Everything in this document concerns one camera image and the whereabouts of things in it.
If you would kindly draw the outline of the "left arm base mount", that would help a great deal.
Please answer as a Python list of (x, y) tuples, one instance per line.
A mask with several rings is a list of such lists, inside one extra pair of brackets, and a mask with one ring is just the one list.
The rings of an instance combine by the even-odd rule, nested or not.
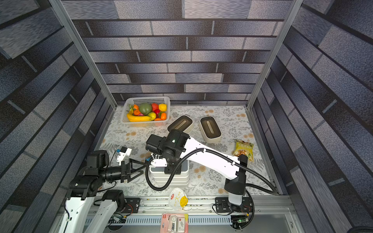
[(137, 214), (140, 207), (140, 198), (125, 197), (124, 201), (120, 201), (117, 213), (121, 215)]

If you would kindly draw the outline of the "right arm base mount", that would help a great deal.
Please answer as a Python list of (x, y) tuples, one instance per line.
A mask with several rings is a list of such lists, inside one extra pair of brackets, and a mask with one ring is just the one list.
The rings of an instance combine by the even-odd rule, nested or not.
[(242, 198), (241, 205), (234, 205), (228, 201), (227, 197), (216, 197), (212, 209), (216, 214), (229, 215), (229, 214), (252, 214), (254, 213), (253, 200), (249, 196)]

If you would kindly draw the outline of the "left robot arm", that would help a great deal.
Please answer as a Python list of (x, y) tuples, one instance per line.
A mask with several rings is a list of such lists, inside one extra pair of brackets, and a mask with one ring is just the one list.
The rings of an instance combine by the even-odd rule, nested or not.
[(96, 195), (104, 182), (131, 182), (144, 173), (145, 167), (145, 163), (132, 158), (112, 167), (106, 151), (89, 154), (86, 166), (69, 184), (59, 232), (102, 233), (110, 220), (124, 223), (128, 216), (138, 213), (140, 198), (126, 198), (122, 190), (106, 189), (99, 200)]

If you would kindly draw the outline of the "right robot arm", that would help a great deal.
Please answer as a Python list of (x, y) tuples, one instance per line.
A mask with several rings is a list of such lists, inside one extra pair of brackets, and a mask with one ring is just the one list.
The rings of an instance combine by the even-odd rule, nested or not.
[(226, 178), (224, 189), (228, 192), (228, 201), (231, 205), (242, 205), (248, 171), (245, 156), (235, 157), (220, 153), (175, 129), (171, 130), (167, 137), (150, 135), (145, 149), (155, 156), (161, 156), (165, 159), (164, 164), (173, 168), (166, 183), (162, 187), (156, 187), (149, 179), (149, 171), (150, 166), (158, 167), (161, 160), (151, 157), (145, 169), (145, 178), (151, 189), (165, 190), (171, 184), (179, 167), (184, 161), (190, 160), (223, 175)]

